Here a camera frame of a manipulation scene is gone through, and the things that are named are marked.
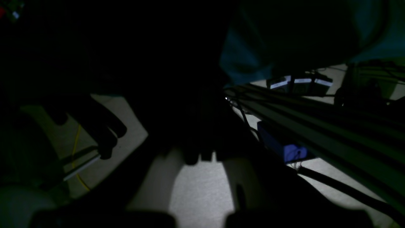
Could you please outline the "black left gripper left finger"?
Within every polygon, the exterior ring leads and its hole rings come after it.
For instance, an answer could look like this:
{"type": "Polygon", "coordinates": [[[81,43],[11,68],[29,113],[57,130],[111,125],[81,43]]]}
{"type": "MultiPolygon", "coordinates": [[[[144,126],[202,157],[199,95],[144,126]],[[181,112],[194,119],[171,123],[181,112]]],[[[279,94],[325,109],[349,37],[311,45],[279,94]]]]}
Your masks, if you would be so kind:
{"type": "Polygon", "coordinates": [[[198,105],[130,105],[147,137],[99,185],[70,204],[35,213],[31,228],[117,228],[175,226],[166,208],[176,178],[174,165],[155,166],[180,149],[183,163],[195,164],[200,142],[198,105]]]}

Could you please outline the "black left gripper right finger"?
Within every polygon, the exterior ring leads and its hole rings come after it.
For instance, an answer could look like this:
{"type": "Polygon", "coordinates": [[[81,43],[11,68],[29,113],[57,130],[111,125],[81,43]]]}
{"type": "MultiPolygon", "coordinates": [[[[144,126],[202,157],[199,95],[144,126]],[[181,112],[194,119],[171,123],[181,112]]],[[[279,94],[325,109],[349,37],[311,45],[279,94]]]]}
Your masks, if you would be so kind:
{"type": "Polygon", "coordinates": [[[227,174],[235,213],[228,228],[372,228],[366,211],[331,202],[257,140],[224,97],[198,98],[201,145],[227,174]]]}

